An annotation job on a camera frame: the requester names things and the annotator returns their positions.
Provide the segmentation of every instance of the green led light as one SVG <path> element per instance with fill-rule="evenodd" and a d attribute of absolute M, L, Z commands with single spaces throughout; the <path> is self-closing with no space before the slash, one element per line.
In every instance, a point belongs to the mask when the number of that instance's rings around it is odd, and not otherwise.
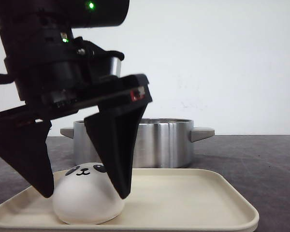
<path fill-rule="evenodd" d="M 93 2 L 90 2 L 90 3 L 88 4 L 88 6 L 89 6 L 89 8 L 90 8 L 91 10 L 94 10 L 94 9 L 96 8 L 96 6 L 95 6 L 95 4 L 94 4 Z"/>

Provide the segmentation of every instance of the dark countertop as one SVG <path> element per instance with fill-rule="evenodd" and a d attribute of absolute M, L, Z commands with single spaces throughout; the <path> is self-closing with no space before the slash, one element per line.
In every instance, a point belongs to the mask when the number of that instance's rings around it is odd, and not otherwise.
<path fill-rule="evenodd" d="M 71 139 L 46 142 L 54 172 L 74 165 Z M 223 175 L 258 210 L 257 232 L 290 232 L 290 135 L 214 136 L 195 143 L 190 168 Z M 0 204 L 28 186 L 0 158 Z"/>

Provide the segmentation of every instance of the white wall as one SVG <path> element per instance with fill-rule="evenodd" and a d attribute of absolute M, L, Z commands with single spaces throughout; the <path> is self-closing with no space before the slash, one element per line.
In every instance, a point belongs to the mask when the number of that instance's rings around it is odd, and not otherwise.
<path fill-rule="evenodd" d="M 75 29 L 145 73 L 145 117 L 191 118 L 216 134 L 290 134 L 290 0 L 131 0 L 116 28 Z M 0 72 L 4 51 L 0 44 Z M 0 110 L 21 104 L 0 86 Z M 54 120 L 49 135 L 97 112 Z"/>

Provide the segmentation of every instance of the plastic tray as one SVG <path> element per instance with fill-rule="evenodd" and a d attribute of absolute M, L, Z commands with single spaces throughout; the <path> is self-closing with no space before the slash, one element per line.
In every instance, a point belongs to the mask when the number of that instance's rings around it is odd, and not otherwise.
<path fill-rule="evenodd" d="M 55 182 L 66 171 L 54 173 Z M 100 225 L 67 225 L 33 187 L 0 205 L 0 232 L 252 232 L 258 211 L 221 175 L 201 169 L 134 169 L 122 213 Z"/>

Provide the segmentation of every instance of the panda mouth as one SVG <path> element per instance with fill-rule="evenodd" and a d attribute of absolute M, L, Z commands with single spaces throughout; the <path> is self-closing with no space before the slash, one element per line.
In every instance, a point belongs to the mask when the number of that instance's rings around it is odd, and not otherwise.
<path fill-rule="evenodd" d="M 76 175 L 89 175 L 90 173 L 85 173 L 85 171 L 83 171 L 82 173 L 77 173 Z"/>

